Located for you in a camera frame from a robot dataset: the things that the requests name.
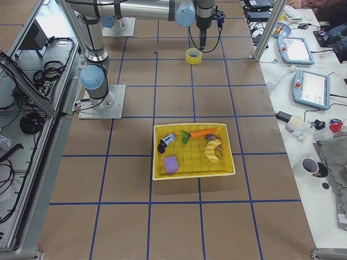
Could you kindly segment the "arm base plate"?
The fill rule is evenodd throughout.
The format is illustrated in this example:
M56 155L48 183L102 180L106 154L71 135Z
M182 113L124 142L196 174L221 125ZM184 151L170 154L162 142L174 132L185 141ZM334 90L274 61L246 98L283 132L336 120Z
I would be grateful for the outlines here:
M102 35L108 38L133 37L136 19L105 16L101 19Z
M86 102L78 108L81 120L121 119L123 115L126 86L124 84L111 84L108 86L108 95L104 99L94 100L84 92Z

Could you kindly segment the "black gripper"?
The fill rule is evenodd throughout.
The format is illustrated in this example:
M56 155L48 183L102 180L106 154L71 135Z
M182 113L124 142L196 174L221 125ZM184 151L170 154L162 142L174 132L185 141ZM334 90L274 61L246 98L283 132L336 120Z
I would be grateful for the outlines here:
M196 26L200 30L200 49L204 49L206 45L206 30L211 27L213 16L196 18Z

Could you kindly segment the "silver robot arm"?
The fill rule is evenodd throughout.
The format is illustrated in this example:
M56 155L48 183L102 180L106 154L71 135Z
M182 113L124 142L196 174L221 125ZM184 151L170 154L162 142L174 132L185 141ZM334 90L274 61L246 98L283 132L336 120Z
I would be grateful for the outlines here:
M111 100L107 80L109 56L102 37L104 17L175 21L182 27L195 23L200 30L199 49L203 50L207 30L218 13L214 1L67 1L67 4L81 16L88 65L81 71L80 79L96 109L107 106Z

